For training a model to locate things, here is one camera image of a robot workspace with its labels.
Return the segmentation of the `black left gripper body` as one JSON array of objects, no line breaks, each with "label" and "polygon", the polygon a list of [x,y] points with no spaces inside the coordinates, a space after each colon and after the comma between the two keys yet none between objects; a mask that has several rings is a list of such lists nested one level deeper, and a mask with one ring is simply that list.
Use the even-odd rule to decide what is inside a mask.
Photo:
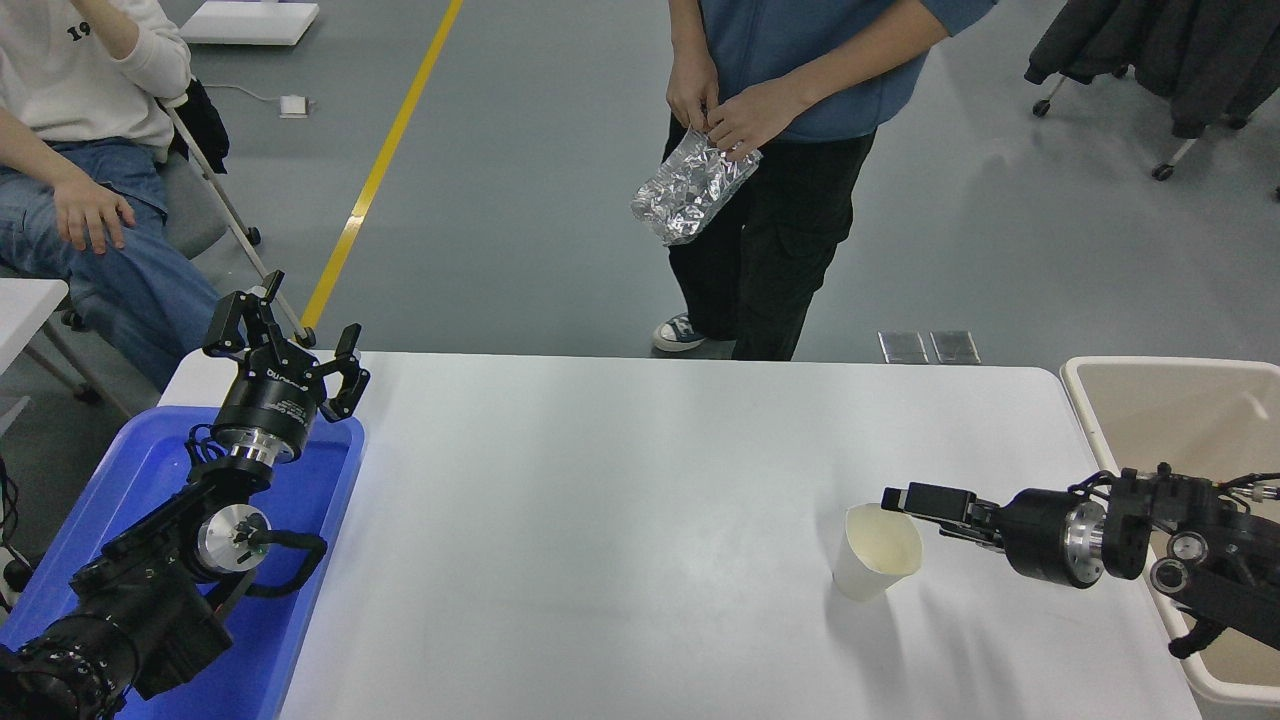
[{"label": "black left gripper body", "polygon": [[273,350],[247,352],[212,424],[215,441],[229,447],[239,436],[257,432],[287,448],[305,447],[323,398],[316,365],[303,350],[288,350],[282,357]]}]

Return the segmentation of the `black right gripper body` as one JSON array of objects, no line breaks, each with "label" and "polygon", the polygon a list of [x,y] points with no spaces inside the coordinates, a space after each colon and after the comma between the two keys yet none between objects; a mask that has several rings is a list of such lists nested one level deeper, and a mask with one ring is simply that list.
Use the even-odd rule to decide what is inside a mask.
[{"label": "black right gripper body", "polygon": [[1004,553],[1023,577],[1074,587],[1076,579],[1068,561],[1068,520],[1079,497],[1064,491],[1024,489],[995,511]]}]

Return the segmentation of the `person's right hand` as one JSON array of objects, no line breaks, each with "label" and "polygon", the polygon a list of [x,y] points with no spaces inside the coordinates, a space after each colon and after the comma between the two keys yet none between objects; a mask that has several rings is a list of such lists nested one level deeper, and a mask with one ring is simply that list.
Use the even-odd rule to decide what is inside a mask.
[{"label": "person's right hand", "polygon": [[52,183],[56,228],[74,250],[105,255],[125,247],[125,229],[136,224],[133,208],[114,191],[84,177]]},{"label": "person's right hand", "polygon": [[718,70],[705,46],[676,47],[666,101],[671,115],[686,129],[709,133],[710,111],[718,106]]}]

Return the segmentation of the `person's left hand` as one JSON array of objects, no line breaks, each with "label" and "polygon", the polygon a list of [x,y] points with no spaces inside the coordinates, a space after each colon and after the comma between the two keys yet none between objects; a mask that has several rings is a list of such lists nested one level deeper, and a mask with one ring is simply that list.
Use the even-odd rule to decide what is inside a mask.
[{"label": "person's left hand", "polygon": [[810,99],[792,79],[769,79],[745,88],[712,110],[707,136],[731,161],[742,160],[776,138],[810,106]]}]

